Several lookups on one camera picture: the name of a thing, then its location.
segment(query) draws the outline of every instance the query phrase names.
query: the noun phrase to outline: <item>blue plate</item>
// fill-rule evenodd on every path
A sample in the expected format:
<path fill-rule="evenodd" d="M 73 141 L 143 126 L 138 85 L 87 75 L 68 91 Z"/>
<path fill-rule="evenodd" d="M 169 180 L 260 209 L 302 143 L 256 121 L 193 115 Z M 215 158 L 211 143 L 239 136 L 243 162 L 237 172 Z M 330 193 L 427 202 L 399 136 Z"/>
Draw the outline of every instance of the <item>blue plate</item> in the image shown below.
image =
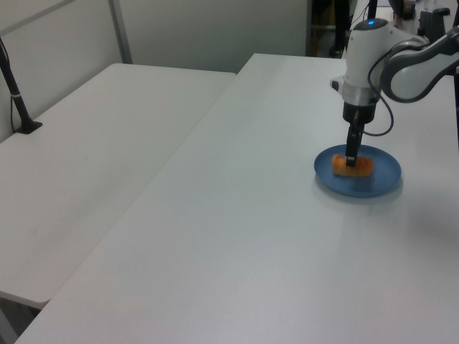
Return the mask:
<path fill-rule="evenodd" d="M 344 156 L 346 145 L 336 145 L 325 149 L 314 161 L 314 170 L 320 181 L 329 189 L 352 197 L 376 197 L 387 194 L 398 187 L 402 168 L 390 154 L 369 145 L 361 145 L 359 154 L 373 159 L 373 173 L 370 177 L 355 178 L 335 176 L 331 167 L 331 157 Z"/>

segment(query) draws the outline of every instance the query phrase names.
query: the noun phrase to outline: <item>white desk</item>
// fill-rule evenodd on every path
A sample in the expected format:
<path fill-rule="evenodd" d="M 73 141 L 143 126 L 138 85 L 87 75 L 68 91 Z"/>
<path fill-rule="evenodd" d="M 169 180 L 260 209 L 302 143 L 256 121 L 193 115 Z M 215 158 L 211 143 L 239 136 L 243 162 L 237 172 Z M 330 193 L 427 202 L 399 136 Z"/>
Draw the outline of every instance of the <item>white desk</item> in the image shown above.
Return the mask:
<path fill-rule="evenodd" d="M 365 6 L 368 4 L 369 0 L 358 0 L 356 9 L 354 11 L 354 18 L 352 21 L 355 21 L 357 17 L 362 13 L 364 10 Z M 423 2 L 424 0 L 421 0 L 416 3 L 416 17 L 413 20 L 405 20 L 403 22 L 403 27 L 402 29 L 406 32 L 410 32 L 412 34 L 417 34 L 417 28 L 419 27 L 419 18 L 421 17 L 421 11 L 424 11 L 423 9 Z M 453 28 L 453 23 L 454 23 L 454 16 L 456 14 L 456 9 L 458 7 L 458 3 L 456 0 L 437 0 L 437 8 L 441 7 L 447 7 L 451 10 L 451 14 L 449 16 L 444 16 L 445 20 L 445 30 L 448 31 Z M 377 18 L 383 18 L 388 20 L 389 22 L 392 21 L 392 16 L 393 16 L 393 11 L 390 7 L 378 7 L 376 11 L 376 17 Z M 363 18 L 363 15 L 360 17 L 358 21 L 356 21 L 352 27 L 356 26 L 357 23 L 361 22 Z"/>
<path fill-rule="evenodd" d="M 0 297 L 41 308 L 233 74 L 115 64 L 0 145 Z"/>
<path fill-rule="evenodd" d="M 454 343 L 453 81 L 364 138 L 404 183 L 358 200 L 313 170 L 347 134 L 328 86 L 344 69 L 255 55 L 17 344 Z"/>

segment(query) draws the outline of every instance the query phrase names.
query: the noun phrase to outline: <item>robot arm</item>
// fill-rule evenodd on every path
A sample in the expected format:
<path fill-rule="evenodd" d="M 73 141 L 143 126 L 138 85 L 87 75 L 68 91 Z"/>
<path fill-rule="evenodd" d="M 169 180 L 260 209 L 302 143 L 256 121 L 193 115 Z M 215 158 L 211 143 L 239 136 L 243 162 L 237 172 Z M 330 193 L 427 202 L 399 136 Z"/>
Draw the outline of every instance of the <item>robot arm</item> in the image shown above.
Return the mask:
<path fill-rule="evenodd" d="M 417 102 L 459 65 L 459 27 L 419 52 L 405 50 L 388 58 L 380 77 L 382 90 L 397 102 Z"/>
<path fill-rule="evenodd" d="M 429 45 L 383 19 L 363 21 L 349 39 L 346 74 L 331 81 L 349 122 L 346 164 L 354 166 L 364 126 L 374 119 L 381 90 L 397 102 L 415 102 L 459 65 L 459 28 Z"/>

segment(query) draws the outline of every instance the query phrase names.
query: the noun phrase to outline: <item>white table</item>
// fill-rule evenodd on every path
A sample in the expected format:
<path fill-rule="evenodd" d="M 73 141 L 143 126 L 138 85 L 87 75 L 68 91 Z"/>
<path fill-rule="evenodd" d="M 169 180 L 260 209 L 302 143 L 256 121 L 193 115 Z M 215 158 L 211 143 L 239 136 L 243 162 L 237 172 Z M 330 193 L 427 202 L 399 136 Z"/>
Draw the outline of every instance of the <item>white table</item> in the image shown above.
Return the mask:
<path fill-rule="evenodd" d="M 115 64 L 0 145 L 0 297 L 41 308 L 235 78 Z"/>
<path fill-rule="evenodd" d="M 421 11 L 425 11 L 423 8 L 423 2 L 424 0 L 416 2 L 416 17 L 413 20 L 405 20 L 403 22 L 402 29 L 406 32 L 410 32 L 412 34 L 417 34 L 417 28 L 419 27 L 419 18 L 421 17 Z M 354 11 L 354 18 L 352 19 L 355 21 L 357 17 L 362 13 L 364 10 L 365 6 L 369 3 L 369 0 L 358 0 L 356 9 Z M 456 0 L 437 0 L 437 8 L 441 7 L 447 7 L 451 10 L 451 14 L 449 16 L 444 16 L 444 21 L 445 21 L 445 31 L 448 32 L 448 30 L 453 28 L 453 23 L 454 23 L 454 17 L 456 14 L 456 9 L 458 7 L 458 3 Z M 383 18 L 388 20 L 389 22 L 392 21 L 393 18 L 393 10 L 390 7 L 380 7 L 378 6 L 377 11 L 376 11 L 376 17 L 377 18 Z M 366 19 L 368 16 L 368 11 L 365 14 L 365 17 L 362 15 L 358 21 L 356 21 L 352 27 L 356 26 L 357 23 L 359 23 L 362 18 Z"/>
<path fill-rule="evenodd" d="M 403 187 L 351 199 L 313 170 L 346 138 L 344 69 L 255 55 L 17 344 L 454 343 L 453 80 L 364 138 Z"/>

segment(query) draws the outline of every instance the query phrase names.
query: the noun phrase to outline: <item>orange food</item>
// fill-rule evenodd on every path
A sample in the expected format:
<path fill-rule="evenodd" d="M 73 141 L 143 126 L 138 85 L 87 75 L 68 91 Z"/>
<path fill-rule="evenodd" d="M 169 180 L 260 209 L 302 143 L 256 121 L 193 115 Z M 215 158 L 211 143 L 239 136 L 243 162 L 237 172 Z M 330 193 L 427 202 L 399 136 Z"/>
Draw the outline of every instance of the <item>orange food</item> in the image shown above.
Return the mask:
<path fill-rule="evenodd" d="M 335 154 L 331 158 L 333 174 L 347 177 L 368 177 L 373 172 L 373 159 L 358 156 L 355 166 L 346 166 L 346 156 Z"/>

